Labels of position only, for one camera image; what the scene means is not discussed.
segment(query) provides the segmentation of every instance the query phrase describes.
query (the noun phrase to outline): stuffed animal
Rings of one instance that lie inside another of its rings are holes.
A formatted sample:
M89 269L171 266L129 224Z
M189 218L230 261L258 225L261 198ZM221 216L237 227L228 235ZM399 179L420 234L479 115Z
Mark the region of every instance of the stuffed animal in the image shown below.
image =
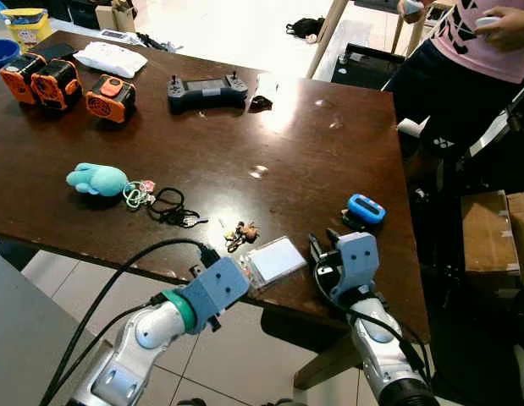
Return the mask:
M66 182L80 193L109 197L121 193L128 183L128 178L116 167L80 163L68 174Z

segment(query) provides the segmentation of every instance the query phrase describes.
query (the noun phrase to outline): table leg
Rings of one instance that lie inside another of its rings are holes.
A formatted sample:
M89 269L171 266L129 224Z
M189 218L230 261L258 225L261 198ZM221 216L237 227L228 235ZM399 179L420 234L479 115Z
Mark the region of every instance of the table leg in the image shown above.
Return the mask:
M412 29L411 40L408 42L408 49L406 50L406 56L409 57L417 48L417 45L422 39L423 26L425 25L425 19L427 13L425 13L415 24Z
M294 375L294 387L306 391L361 363L350 334L342 337L333 347L319 354Z
M397 26L395 27L394 43L391 46L391 53L395 53L395 49L397 49L397 44L399 43L400 31L403 29L404 22L405 20L401 16L399 16L399 19L397 20Z
M322 59L323 54L326 52L326 48L331 41L331 37L335 32L335 28L337 28L340 16L343 15L347 3L348 0L333 0L328 15L326 16L326 20L323 22L322 29L320 30L320 35L318 36L318 47L316 53L314 54L311 66L309 66L309 70L306 73L308 79L312 79L312 76L314 76L318 64L320 63L320 59Z

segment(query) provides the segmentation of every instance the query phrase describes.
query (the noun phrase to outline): person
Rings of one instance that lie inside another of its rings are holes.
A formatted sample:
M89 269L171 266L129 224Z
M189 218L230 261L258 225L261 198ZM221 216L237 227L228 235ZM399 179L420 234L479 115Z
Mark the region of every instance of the person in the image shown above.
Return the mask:
M421 0L427 5L434 0ZM425 9L405 15L418 21ZM485 16L498 22L476 27ZM409 184L434 174L440 158L457 159L511 102L524 81L524 0L456 0L448 18L392 77L397 121L421 123L421 143L408 161Z

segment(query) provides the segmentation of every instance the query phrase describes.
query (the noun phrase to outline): black and orange box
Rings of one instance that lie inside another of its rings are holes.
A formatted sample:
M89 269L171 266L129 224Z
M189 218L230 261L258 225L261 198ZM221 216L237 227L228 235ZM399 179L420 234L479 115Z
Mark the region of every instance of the black and orange box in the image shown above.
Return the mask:
M36 95L30 88L32 74L46 65L44 57L27 52L0 69L0 76L19 102L37 104Z
M103 74L86 93L86 108L95 116L124 123L135 110L135 87L121 79Z
M83 96L75 65L62 59L53 59L32 74L30 86L43 106L58 110L72 107Z

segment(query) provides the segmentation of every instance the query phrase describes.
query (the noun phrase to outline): cardboard box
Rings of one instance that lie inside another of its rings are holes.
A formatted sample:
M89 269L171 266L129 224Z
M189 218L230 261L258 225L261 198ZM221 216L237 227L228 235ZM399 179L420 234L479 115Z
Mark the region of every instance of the cardboard box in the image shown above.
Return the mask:
M135 32L134 24L134 8L128 8L125 11L113 9L113 15L117 22L117 31L121 32Z
M97 6L96 17L98 18L100 30L117 30L117 23L115 22L113 8L111 6Z
M524 284L524 193L514 193L508 195L507 198L517 255L519 256L521 280Z
M461 197L465 270L471 283L498 297L511 298L520 283L520 266L503 190Z

